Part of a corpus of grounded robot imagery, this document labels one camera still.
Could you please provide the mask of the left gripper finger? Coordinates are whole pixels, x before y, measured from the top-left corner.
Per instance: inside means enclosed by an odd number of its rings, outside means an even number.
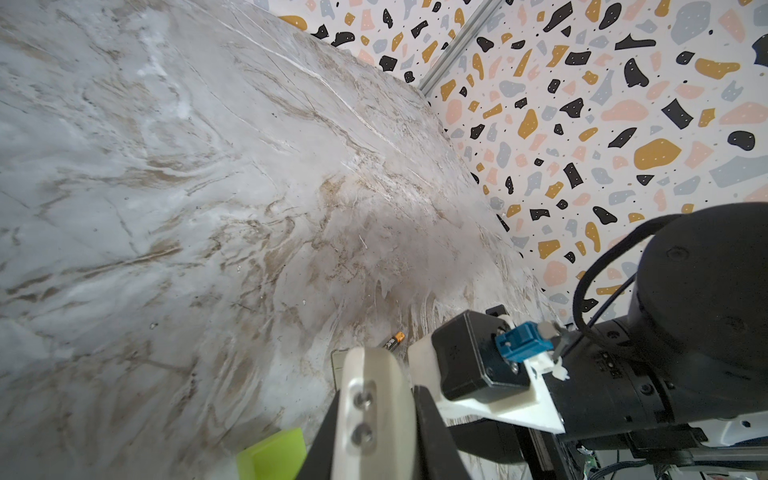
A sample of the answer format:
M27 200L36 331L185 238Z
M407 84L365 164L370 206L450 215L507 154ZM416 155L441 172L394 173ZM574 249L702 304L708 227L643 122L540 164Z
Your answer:
M420 477L414 398L397 358L385 349L356 347L346 354L331 477Z

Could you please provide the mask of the AAA battery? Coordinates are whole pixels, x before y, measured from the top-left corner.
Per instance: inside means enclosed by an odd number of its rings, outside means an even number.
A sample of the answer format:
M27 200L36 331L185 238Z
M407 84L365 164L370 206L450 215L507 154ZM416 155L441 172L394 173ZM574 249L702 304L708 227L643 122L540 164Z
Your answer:
M405 338L406 338L406 335L403 332L397 332L393 336L391 336L382 345L382 347L388 351L394 351L402 344Z

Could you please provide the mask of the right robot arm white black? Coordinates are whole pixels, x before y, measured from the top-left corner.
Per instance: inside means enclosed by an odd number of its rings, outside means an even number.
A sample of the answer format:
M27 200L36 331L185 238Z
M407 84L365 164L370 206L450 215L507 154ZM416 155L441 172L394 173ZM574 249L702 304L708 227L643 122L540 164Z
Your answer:
M596 277L643 249L628 311L587 315ZM566 381L548 386L559 441L626 449L628 466L767 466L767 207L739 203L648 220L603 254L573 296Z

